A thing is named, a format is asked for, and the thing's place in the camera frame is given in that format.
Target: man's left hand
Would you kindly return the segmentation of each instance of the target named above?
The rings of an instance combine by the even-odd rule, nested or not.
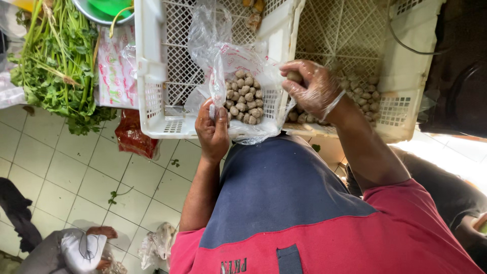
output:
[[[228,119],[226,108],[220,107],[217,110],[215,121],[213,121],[209,116],[209,108],[212,103],[213,100],[210,98],[201,105],[194,127],[201,143],[202,159],[211,164],[220,164],[230,145]]]

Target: shirt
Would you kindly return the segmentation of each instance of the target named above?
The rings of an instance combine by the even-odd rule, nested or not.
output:
[[[413,179],[361,200],[302,138],[235,146],[220,184],[206,228],[177,235],[171,274],[483,273]]]

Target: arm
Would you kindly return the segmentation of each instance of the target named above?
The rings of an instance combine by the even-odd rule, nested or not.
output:
[[[282,86],[307,112],[337,128],[338,136],[356,180],[367,189],[397,184],[411,178],[402,162],[370,127],[353,102],[343,96],[332,106],[341,90],[326,68],[307,60],[295,60],[281,67],[282,76],[298,71],[304,86],[285,80]]]
[[[201,143],[201,159],[184,201],[179,231],[206,227],[218,198],[220,161],[229,147],[226,109],[220,108],[216,123],[209,117],[209,99],[200,108],[195,128]]]

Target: white tile floor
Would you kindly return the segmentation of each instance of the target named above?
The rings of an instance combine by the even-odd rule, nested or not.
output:
[[[41,109],[34,117],[20,106],[0,110],[0,176],[11,179],[33,201],[32,222],[43,237],[63,228],[113,226],[119,235],[110,240],[115,257],[129,273],[144,273],[137,257],[140,241],[164,221],[179,224],[201,147],[197,139],[166,139],[159,159],[150,162],[118,151],[112,138],[117,124],[107,122],[100,134],[75,136],[62,119]],[[319,144],[319,155],[342,174],[337,164],[345,159],[338,139],[305,140]],[[472,171],[487,167],[487,144],[416,131],[411,142],[397,146],[477,183],[487,193],[480,172]],[[171,165],[171,159],[178,159],[180,166]],[[116,205],[108,204],[111,191],[123,193],[132,186],[115,198]],[[1,208],[0,250],[27,256],[19,252],[19,238]]]

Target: red package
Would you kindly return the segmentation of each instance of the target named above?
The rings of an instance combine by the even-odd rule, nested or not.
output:
[[[140,116],[138,110],[123,109],[122,119],[115,135],[118,140],[118,150],[134,152],[148,159],[159,157],[157,139],[152,139],[142,133],[140,129]]]

